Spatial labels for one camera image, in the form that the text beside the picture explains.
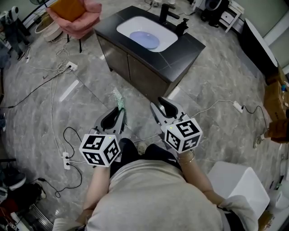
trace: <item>wrist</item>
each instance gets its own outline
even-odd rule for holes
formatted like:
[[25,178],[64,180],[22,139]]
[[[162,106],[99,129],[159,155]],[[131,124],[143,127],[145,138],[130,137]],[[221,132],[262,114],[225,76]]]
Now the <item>wrist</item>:
[[191,150],[178,154],[178,162],[180,164],[187,164],[191,162],[194,158],[195,158],[195,154]]

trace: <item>sink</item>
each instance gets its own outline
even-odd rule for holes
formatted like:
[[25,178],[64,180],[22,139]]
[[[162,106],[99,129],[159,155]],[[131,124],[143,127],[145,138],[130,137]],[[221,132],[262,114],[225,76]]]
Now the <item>sink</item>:
[[148,49],[152,52],[161,52],[177,41],[177,35],[162,25],[155,23],[145,17],[136,16],[117,26],[117,31],[126,37],[135,31],[144,31],[155,35],[159,39],[159,46],[155,49]]

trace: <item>white cube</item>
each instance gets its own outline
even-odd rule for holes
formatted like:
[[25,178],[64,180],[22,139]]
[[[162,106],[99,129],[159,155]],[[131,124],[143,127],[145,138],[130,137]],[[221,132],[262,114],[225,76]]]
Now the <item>white cube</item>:
[[200,143],[203,131],[195,119],[184,120],[166,127],[165,142],[178,153],[193,149]]
[[121,149],[115,135],[85,134],[79,151],[88,164],[109,167]]

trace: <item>orange cushion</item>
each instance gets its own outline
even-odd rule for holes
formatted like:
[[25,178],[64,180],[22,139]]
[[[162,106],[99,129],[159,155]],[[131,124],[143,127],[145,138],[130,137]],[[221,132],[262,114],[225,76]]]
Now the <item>orange cushion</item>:
[[57,13],[59,17],[70,22],[73,22],[86,12],[79,0],[58,0],[53,3],[50,8]]

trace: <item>faucet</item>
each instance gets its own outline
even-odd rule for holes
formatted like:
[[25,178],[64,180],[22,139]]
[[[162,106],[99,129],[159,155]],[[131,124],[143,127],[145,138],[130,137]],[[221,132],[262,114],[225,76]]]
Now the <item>faucet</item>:
[[165,24],[165,23],[166,23],[166,21],[167,21],[167,16],[168,16],[168,15],[171,16],[171,17],[173,17],[173,18],[175,18],[175,19],[179,19],[179,18],[180,18],[180,16],[178,16],[178,15],[170,12],[170,11],[168,10],[169,8],[175,9],[175,7],[173,7],[173,6],[171,6],[171,5],[168,5],[168,4],[165,4],[165,3],[162,5],[161,14],[160,14],[159,20],[158,20],[158,22],[159,22],[160,24]]

